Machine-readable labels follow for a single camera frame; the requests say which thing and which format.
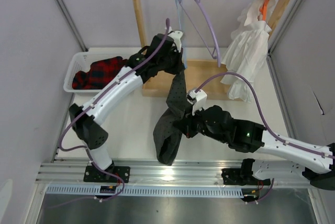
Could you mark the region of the dark grey dotted skirt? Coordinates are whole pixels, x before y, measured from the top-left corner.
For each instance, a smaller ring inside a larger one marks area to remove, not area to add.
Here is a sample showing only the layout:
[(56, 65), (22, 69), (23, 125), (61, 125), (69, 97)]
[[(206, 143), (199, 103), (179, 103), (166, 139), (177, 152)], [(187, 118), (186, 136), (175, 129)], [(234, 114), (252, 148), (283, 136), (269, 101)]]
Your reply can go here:
[(167, 110), (155, 125), (153, 140), (157, 160), (162, 164), (172, 165), (182, 138), (182, 132), (175, 128), (173, 123), (184, 117), (188, 104), (184, 71), (173, 78), (166, 104)]

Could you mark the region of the light blue wire hanger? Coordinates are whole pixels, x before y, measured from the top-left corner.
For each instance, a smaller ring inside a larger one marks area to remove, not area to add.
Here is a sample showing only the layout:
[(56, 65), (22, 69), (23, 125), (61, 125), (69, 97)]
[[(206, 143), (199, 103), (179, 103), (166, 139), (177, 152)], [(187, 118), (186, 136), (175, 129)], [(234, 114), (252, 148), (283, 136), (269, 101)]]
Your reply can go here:
[[(184, 15), (181, 9), (181, 2), (182, 0), (175, 0), (175, 6), (177, 10), (179, 29), (181, 32), (184, 32)], [(185, 68), (187, 69), (188, 65), (187, 65), (187, 50), (186, 49), (184, 49), (183, 51), (183, 63), (184, 63)]]

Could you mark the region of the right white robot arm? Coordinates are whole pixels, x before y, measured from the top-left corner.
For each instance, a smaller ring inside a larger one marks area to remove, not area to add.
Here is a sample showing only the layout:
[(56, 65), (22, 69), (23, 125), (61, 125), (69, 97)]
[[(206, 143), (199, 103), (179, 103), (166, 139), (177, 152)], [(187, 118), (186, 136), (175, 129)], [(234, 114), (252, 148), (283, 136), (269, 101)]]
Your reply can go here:
[(334, 144), (311, 145), (270, 133), (264, 125), (234, 119), (219, 106), (188, 113), (173, 123), (187, 138), (202, 134), (241, 153), (263, 153), (279, 162), (243, 159), (240, 168), (222, 169), (225, 185), (270, 185), (271, 180), (304, 180), (311, 186), (334, 190)]

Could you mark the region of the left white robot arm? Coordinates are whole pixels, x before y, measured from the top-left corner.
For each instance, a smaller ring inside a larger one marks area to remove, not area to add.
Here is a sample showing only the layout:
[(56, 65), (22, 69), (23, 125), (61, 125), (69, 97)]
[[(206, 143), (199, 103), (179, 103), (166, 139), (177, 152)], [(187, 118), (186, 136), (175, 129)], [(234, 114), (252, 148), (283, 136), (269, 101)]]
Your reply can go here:
[(113, 178), (106, 141), (108, 133), (101, 127), (112, 110), (131, 92), (160, 71), (179, 74), (183, 69), (181, 31), (157, 34), (149, 46), (131, 55), (116, 77), (91, 100), (70, 109), (71, 127), (82, 140), (90, 159), (97, 166), (95, 176), (102, 182)]

